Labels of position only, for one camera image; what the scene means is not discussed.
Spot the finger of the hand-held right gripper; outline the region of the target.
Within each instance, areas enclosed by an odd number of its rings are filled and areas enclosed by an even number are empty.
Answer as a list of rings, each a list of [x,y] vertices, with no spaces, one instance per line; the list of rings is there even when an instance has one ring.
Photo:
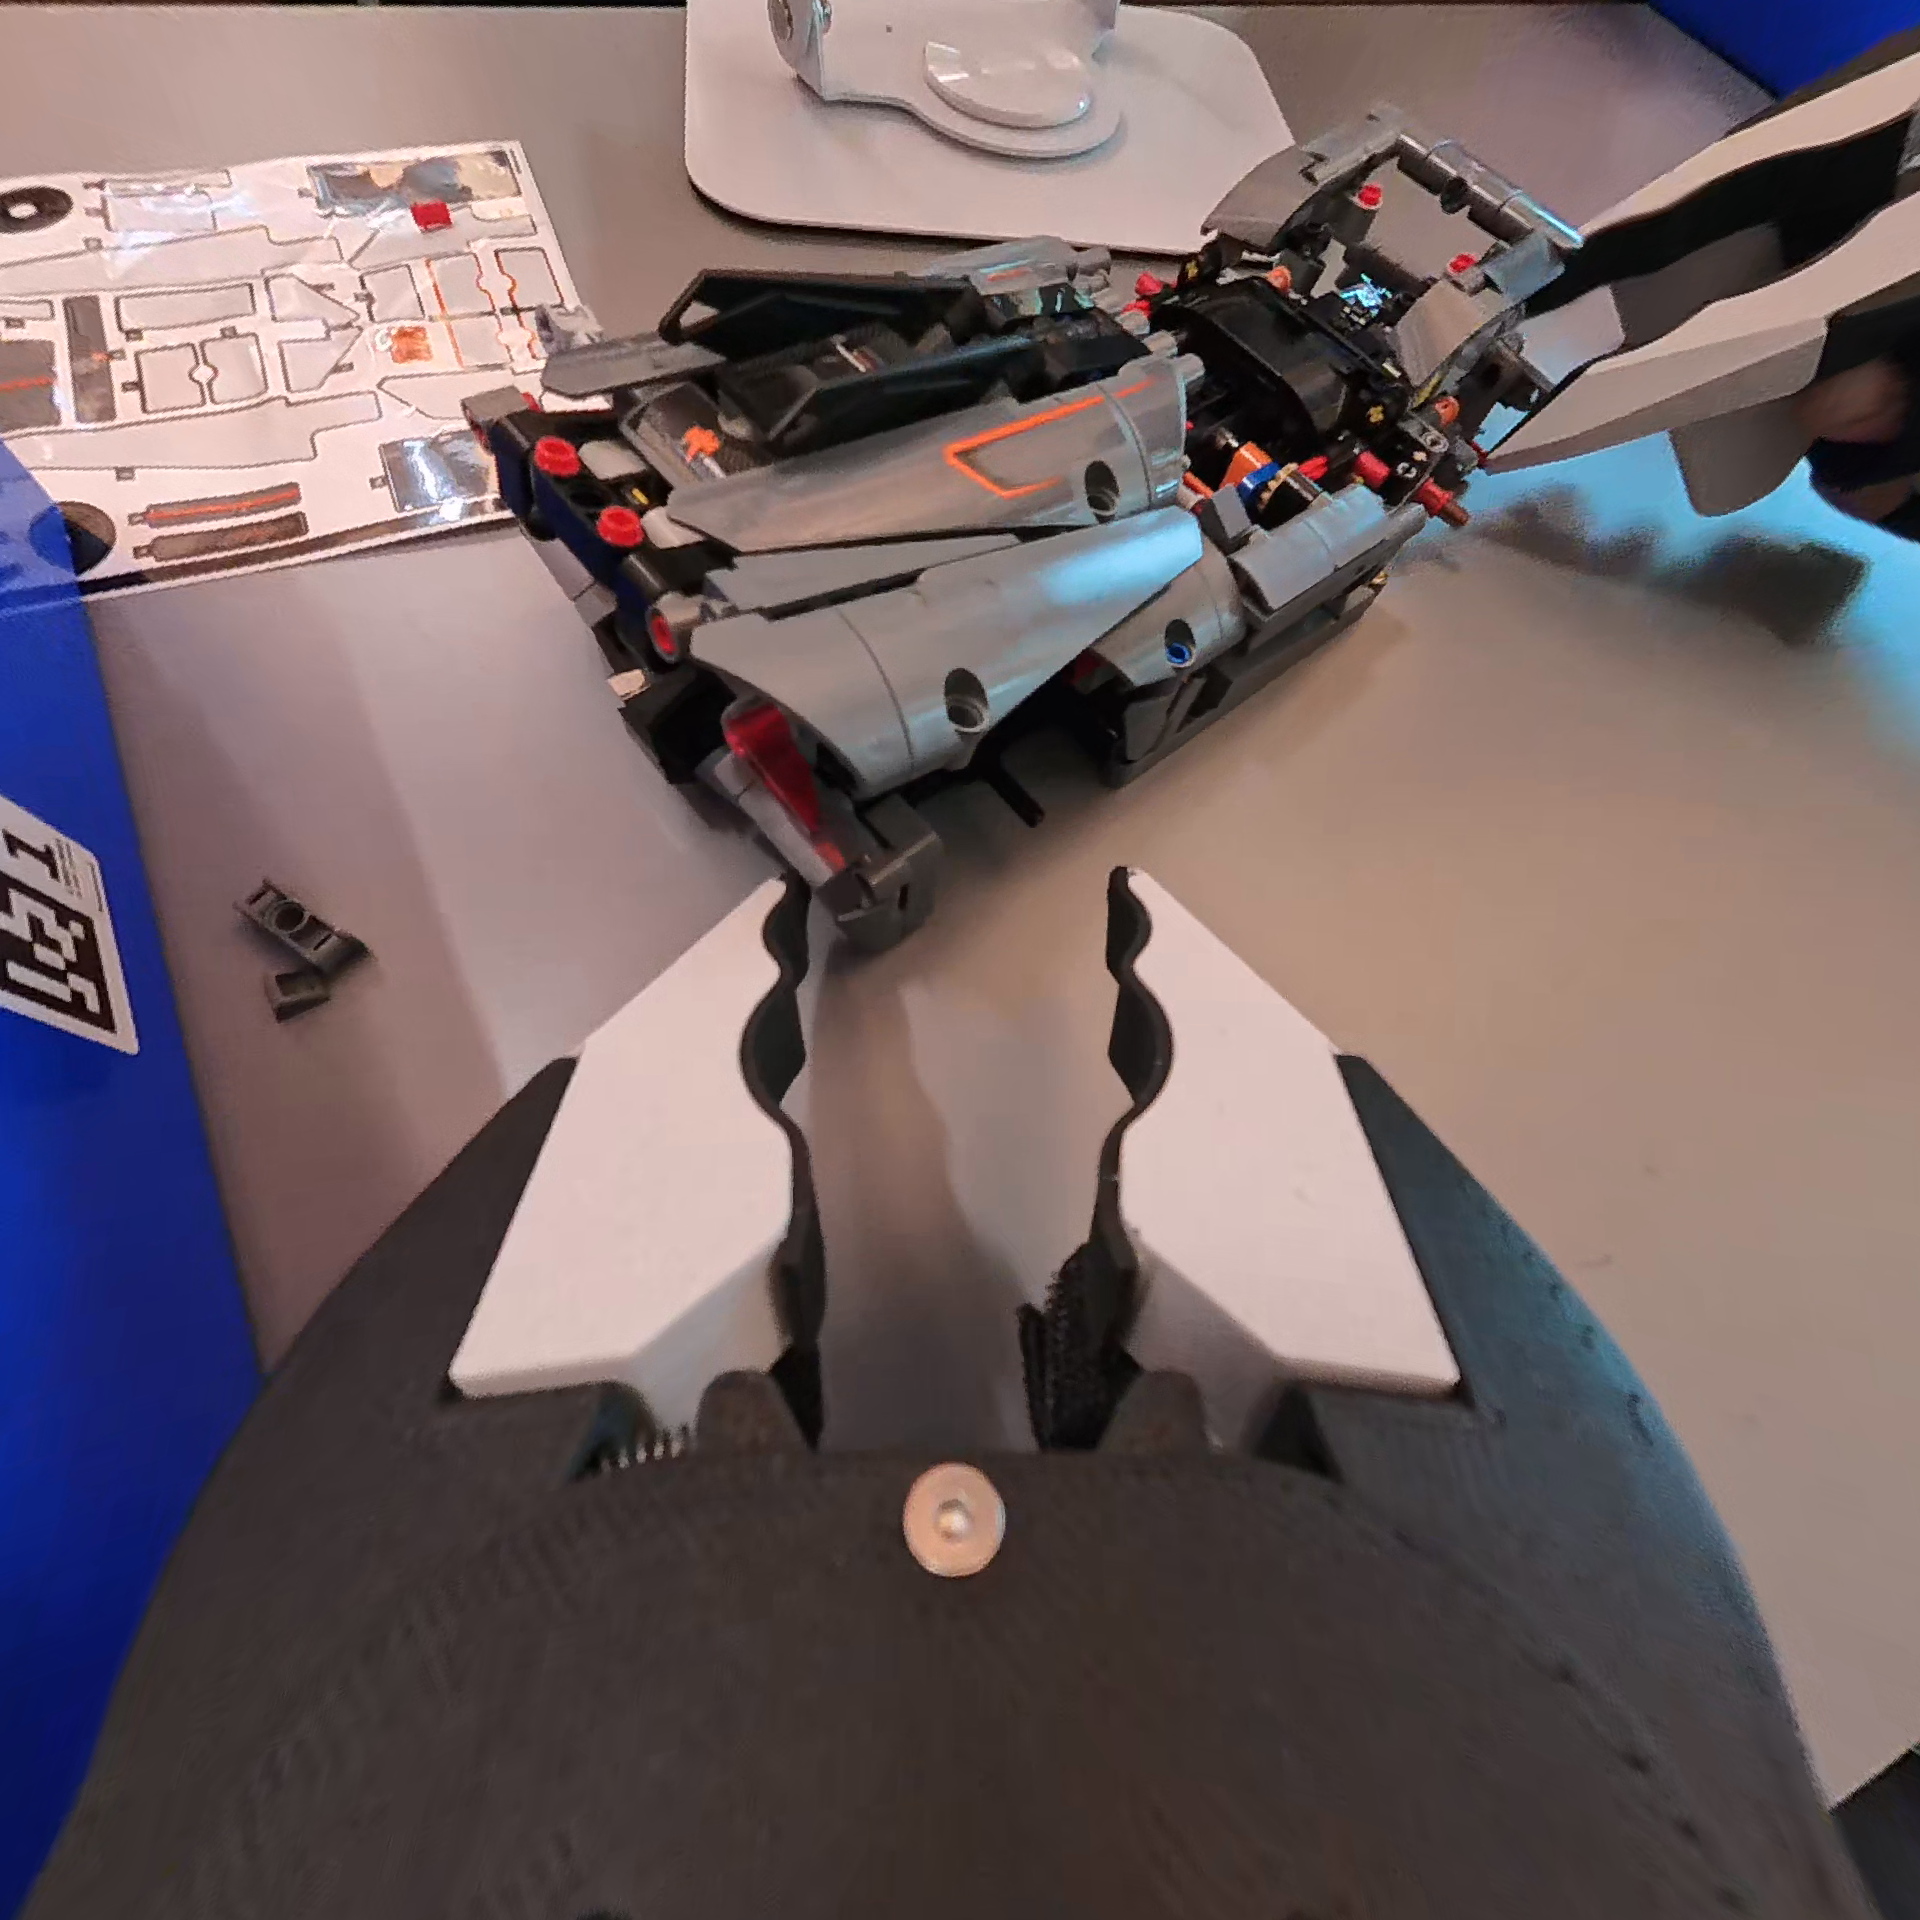
[[[1678,266],[1764,232],[1786,269],[1811,262],[1917,183],[1917,30],[1797,89],[1595,217],[1570,293]]]
[[[1799,401],[1829,350],[1915,304],[1917,228],[1862,223],[1797,272],[1590,361],[1489,454],[1491,472],[1665,436],[1702,517],[1773,490],[1809,454]]]

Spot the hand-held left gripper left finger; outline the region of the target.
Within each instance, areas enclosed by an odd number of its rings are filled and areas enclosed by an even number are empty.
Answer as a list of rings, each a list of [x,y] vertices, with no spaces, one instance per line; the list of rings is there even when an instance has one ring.
[[[658,1434],[709,1385],[819,1360],[825,1248],[785,1111],[809,893],[767,880],[578,1052],[469,1327],[467,1400],[611,1385]]]

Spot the white book stand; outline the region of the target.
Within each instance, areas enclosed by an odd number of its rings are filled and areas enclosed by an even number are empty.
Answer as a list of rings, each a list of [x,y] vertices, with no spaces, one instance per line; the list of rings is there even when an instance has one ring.
[[[1113,1],[691,1],[684,120],[749,221],[1143,256],[1292,141],[1235,32]]]

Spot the grey lego car model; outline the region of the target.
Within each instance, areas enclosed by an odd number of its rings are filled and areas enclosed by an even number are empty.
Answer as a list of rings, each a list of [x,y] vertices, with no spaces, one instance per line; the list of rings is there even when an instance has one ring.
[[[543,308],[543,392],[465,400],[658,773],[882,951],[922,801],[1030,729],[1119,786],[1341,636],[1489,413],[1577,228],[1393,106],[1273,152],[1169,277],[1058,236],[916,272],[705,272],[658,328]]]

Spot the small dark grey lego plate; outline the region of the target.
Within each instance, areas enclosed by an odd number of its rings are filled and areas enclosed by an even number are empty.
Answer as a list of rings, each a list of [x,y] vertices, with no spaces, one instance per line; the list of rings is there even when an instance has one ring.
[[[371,949],[358,936],[327,920],[299,896],[281,888],[274,880],[261,880],[236,902],[236,914],[262,934],[292,966],[339,978],[371,959]]]

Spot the lego sticker sheet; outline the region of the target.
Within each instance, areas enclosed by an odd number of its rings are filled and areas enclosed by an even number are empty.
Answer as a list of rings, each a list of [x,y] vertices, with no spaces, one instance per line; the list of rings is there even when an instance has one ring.
[[[513,140],[4,177],[4,489],[92,597],[500,520],[465,404],[578,304]]]

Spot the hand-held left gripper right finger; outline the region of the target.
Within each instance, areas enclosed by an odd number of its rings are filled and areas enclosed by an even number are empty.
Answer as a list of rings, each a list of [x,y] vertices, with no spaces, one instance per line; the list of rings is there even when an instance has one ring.
[[[1140,868],[1107,888],[1108,1063],[1122,1112],[1089,1234],[1021,1308],[1043,1449],[1097,1449],[1149,1374],[1253,1449],[1293,1385],[1439,1404],[1449,1332],[1338,1045]]]

